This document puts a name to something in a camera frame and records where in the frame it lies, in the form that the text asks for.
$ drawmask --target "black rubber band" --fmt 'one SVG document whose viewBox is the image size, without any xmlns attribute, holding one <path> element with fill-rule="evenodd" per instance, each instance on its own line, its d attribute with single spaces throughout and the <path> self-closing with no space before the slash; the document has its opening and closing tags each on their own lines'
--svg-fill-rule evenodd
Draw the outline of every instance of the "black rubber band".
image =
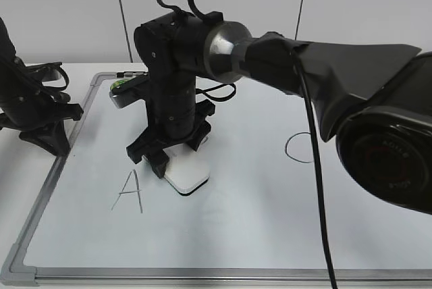
<svg viewBox="0 0 432 289">
<path fill-rule="evenodd" d="M 214 97 L 213 95 L 210 95 L 208 92 L 214 91 L 214 90 L 218 90 L 220 88 L 223 88 L 225 86 L 230 86 L 233 88 L 233 91 L 227 95 L 226 97 Z M 213 100 L 215 102 L 225 102 L 228 101 L 230 99 L 233 98 L 234 95 L 236 95 L 237 93 L 237 87 L 234 83 L 232 84 L 221 84 L 218 86 L 214 86 L 213 88 L 206 88 L 205 90 L 201 90 L 200 88 L 196 89 L 195 93 L 197 95 L 204 95 L 206 96 L 208 99 Z"/>
</svg>

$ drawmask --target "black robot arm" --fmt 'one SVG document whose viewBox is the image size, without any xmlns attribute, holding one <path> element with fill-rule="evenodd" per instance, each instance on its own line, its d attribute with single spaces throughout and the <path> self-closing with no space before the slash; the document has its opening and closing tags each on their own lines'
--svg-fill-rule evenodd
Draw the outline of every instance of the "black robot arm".
<svg viewBox="0 0 432 289">
<path fill-rule="evenodd" d="M 431 54 L 417 56 L 410 45 L 293 41 L 275 32 L 238 38 L 231 30 L 239 25 L 213 29 L 211 47 L 203 48 L 209 78 L 246 76 L 302 97 L 298 60 L 321 138 L 337 136 L 350 175 L 383 200 L 432 213 Z"/>
<path fill-rule="evenodd" d="M 0 18 L 0 129 L 20 131 L 20 138 L 53 155 L 66 155 L 70 145 L 64 130 L 66 119 L 79 120 L 82 108 L 68 104 L 63 91 L 69 83 L 61 63 L 25 66 L 9 39 Z M 65 86 L 45 86 L 43 82 L 65 79 Z"/>
<path fill-rule="evenodd" d="M 128 147 L 134 162 L 190 139 L 197 149 L 210 132 L 195 107 L 196 76 L 223 84 L 244 76 L 300 97 L 304 81 L 321 138 L 336 136 L 350 175 L 385 201 L 432 213 L 432 55 L 418 55 L 420 49 L 410 45 L 293 41 L 276 32 L 253 38 L 220 12 L 199 12 L 194 0 L 188 0 L 193 13 L 157 2 L 173 12 L 135 29 L 136 49 L 149 72 L 142 78 L 146 91 L 133 97 L 146 101 L 148 129 L 158 131 L 157 144 L 137 139 Z M 131 102 L 136 83 L 132 79 L 111 91 L 117 105 Z M 205 128 L 197 136 L 199 124 Z M 153 167 L 158 162 L 161 177 L 166 155 Z"/>
</svg>

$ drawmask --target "black strap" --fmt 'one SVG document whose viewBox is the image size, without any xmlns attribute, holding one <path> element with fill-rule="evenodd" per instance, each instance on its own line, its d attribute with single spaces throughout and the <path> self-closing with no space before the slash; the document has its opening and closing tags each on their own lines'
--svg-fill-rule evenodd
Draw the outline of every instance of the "black strap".
<svg viewBox="0 0 432 289">
<path fill-rule="evenodd" d="M 177 14 L 179 19 L 183 19 L 186 16 L 186 12 L 184 10 L 180 9 L 180 7 L 178 7 L 177 5 L 168 5 L 168 4 L 164 3 L 162 0 L 156 0 L 156 1 L 161 7 L 173 10 L 175 12 L 175 14 Z M 195 5 L 194 0 L 188 0 L 188 5 L 189 5 L 189 8 L 192 11 L 192 13 L 196 17 L 200 18 L 206 24 L 214 24 L 214 23 L 223 21 L 223 16 L 222 16 L 221 12 L 213 11 L 213 12 L 206 15 L 203 12 L 201 12 L 200 10 L 198 10 L 198 8 Z"/>
<path fill-rule="evenodd" d="M 233 91 L 229 95 L 227 95 L 226 97 L 214 97 L 208 93 L 208 92 L 223 88 L 225 86 L 230 86 L 233 88 Z M 197 95 L 204 95 L 208 99 L 216 101 L 216 102 L 225 102 L 225 101 L 230 100 L 234 95 L 236 95 L 237 87 L 234 83 L 232 83 L 232 84 L 220 84 L 218 86 L 214 86 L 213 88 L 206 88 L 205 90 L 201 90 L 200 88 L 198 88 L 198 89 L 196 89 L 195 93 Z"/>
<path fill-rule="evenodd" d="M 32 73 L 35 73 L 38 70 L 55 70 L 59 72 L 61 77 L 65 80 L 64 86 L 45 86 L 42 84 L 42 82 L 36 81 L 33 78 L 26 76 L 25 74 L 24 76 L 28 77 L 26 78 L 27 82 L 30 82 L 31 84 L 33 84 L 33 86 L 38 87 L 42 92 L 53 97 L 57 102 L 67 103 L 70 101 L 70 96 L 67 93 L 63 93 L 62 91 L 64 91 L 68 87 L 70 80 L 69 76 L 66 74 L 64 69 L 61 68 L 60 65 L 61 62 L 46 63 L 43 65 L 38 65 L 38 68 L 36 70 L 32 70 L 31 66 L 27 69 L 29 69 Z"/>
</svg>

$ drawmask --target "white table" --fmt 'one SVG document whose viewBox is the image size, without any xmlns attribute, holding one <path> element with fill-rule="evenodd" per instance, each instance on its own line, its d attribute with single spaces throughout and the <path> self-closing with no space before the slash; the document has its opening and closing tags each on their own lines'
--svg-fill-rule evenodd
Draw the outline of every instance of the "white table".
<svg viewBox="0 0 432 289">
<path fill-rule="evenodd" d="M 63 67 L 71 78 L 67 91 L 71 94 L 72 102 L 83 100 L 92 77 L 98 72 L 144 69 L 141 63 L 65 64 Z M 66 124 L 67 131 L 71 127 L 72 123 Z M 3 262 L 16 241 L 54 157 L 32 144 L 20 141 L 18 133 L 10 130 L 0 132 L 0 157 L 0 261 Z M 393 209 L 383 205 L 384 209 Z M 343 225 L 333 223 L 329 227 L 341 229 Z"/>
</svg>

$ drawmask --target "black cable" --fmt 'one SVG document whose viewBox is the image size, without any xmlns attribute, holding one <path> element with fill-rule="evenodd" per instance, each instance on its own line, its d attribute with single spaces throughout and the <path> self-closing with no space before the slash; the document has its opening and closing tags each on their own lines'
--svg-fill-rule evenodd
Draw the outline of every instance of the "black cable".
<svg viewBox="0 0 432 289">
<path fill-rule="evenodd" d="M 296 27 L 296 36 L 294 40 L 297 40 L 298 27 L 300 27 L 300 17 L 302 16 L 302 8 L 303 8 L 303 0 L 300 0 L 300 9 L 298 10 L 298 18 L 297 18 L 297 27 Z"/>
<path fill-rule="evenodd" d="M 317 181 L 319 223 L 321 226 L 321 240 L 323 242 L 324 257 L 325 257 L 325 262 L 327 264 L 327 270 L 329 272 L 331 287 L 333 289 L 338 289 L 333 263 L 331 262 L 329 239 L 327 235 L 327 222 L 325 217 L 325 205 L 324 205 L 323 173 L 321 169 L 321 159 L 319 156 L 317 129 L 315 128 L 315 119 L 313 116 L 311 96 L 309 94 L 309 89 L 306 83 L 306 76 L 305 76 L 306 74 L 304 73 L 302 63 L 298 58 L 297 53 L 295 52 L 295 50 L 290 49 L 289 45 L 285 45 L 285 48 L 287 49 L 287 51 L 289 52 L 289 54 L 293 59 L 294 71 L 297 73 L 300 79 L 300 85 L 303 92 L 304 106 L 306 107 L 306 114 L 307 114 L 308 124 L 309 124 L 310 140 L 312 142 L 315 178 Z"/>
<path fill-rule="evenodd" d="M 126 36 L 126 44 L 128 46 L 129 60 L 130 60 L 131 63 L 133 63 L 134 61 L 132 59 L 132 52 L 130 51 L 130 42 L 129 42 L 129 36 L 128 36 L 128 28 L 126 27 L 126 20 L 124 18 L 124 11 L 123 11 L 122 0 L 119 0 L 119 6 L 120 6 L 121 20 L 123 21 L 124 34 Z"/>
</svg>

